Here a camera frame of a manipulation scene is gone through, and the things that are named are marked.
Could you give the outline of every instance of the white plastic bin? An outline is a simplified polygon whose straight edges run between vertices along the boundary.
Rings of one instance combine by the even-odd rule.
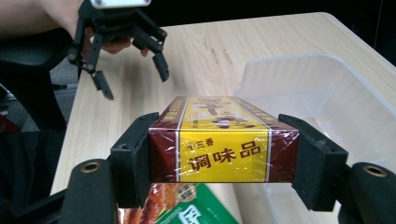
[[[275,117],[281,113],[309,122],[349,152],[349,165],[367,161],[396,173],[396,109],[335,55],[252,61],[234,95]],[[249,188],[235,185],[237,194]],[[259,189],[256,202],[267,209],[256,212],[272,223],[338,223],[339,204],[332,213],[311,212],[290,184],[262,184]],[[243,210],[249,206],[255,205],[239,204]],[[257,218],[250,216],[249,223]]]

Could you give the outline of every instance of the box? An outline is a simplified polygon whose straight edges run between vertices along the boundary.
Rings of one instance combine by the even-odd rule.
[[[238,97],[177,97],[149,129],[152,182],[290,182],[298,130]]]
[[[238,223],[206,184],[153,184],[144,207],[120,214],[122,224]]]
[[[348,165],[368,161],[396,172],[396,108],[337,55],[251,61],[233,96],[274,117],[288,114],[307,121],[349,152]],[[253,187],[235,188],[235,194],[249,194]],[[279,224],[339,223],[339,204],[331,213],[312,212],[290,184],[260,184],[258,189],[254,201],[238,201],[242,214],[255,210],[247,223],[262,222],[262,217]],[[259,212],[258,207],[266,209]]]

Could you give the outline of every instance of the person's hand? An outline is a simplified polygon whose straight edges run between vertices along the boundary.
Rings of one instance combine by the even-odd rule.
[[[78,23],[78,9],[81,6],[83,0],[38,0],[45,12],[60,26],[62,26],[72,38],[76,35],[77,23]],[[92,28],[85,30],[84,46],[81,52],[83,58],[88,58],[91,37],[94,35]],[[116,54],[122,49],[131,46],[131,40],[129,38],[118,38],[111,42],[106,42],[102,45],[102,49],[111,53]],[[146,56],[148,54],[147,49],[141,50],[141,54]]]

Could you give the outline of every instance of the metal screw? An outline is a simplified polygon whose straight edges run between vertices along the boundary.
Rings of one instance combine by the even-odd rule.
[[[74,61],[76,59],[76,55],[75,54],[70,54],[69,55],[69,60]]]
[[[88,64],[87,69],[88,69],[89,71],[92,71],[92,70],[93,70],[93,65],[92,65],[92,64]]]

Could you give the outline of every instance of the cardboard box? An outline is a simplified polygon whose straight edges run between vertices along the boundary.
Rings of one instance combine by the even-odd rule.
[[[151,180],[291,182],[298,130],[237,97],[177,97],[150,127]]]

